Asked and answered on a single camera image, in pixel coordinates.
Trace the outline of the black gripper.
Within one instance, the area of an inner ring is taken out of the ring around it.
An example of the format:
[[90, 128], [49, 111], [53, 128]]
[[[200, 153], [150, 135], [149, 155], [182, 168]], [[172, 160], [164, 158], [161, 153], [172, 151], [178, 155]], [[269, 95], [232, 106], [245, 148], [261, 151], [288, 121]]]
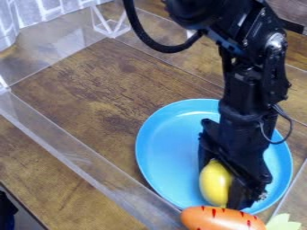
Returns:
[[216, 159], [232, 176], [226, 208], [242, 210], [265, 196], [272, 182], [264, 151], [273, 134], [277, 113], [268, 109], [241, 115], [226, 104], [218, 105], [218, 122], [201, 119], [197, 167]]

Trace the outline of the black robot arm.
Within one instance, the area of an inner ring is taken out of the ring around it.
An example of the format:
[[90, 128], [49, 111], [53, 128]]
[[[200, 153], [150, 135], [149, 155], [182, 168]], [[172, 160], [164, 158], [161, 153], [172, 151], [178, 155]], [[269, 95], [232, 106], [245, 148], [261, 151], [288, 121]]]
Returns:
[[165, 0], [173, 21], [218, 45], [224, 94], [218, 121], [201, 120], [198, 165], [212, 159], [229, 170], [226, 208], [248, 208], [265, 198], [272, 175], [264, 151], [288, 98], [287, 34], [265, 0]]

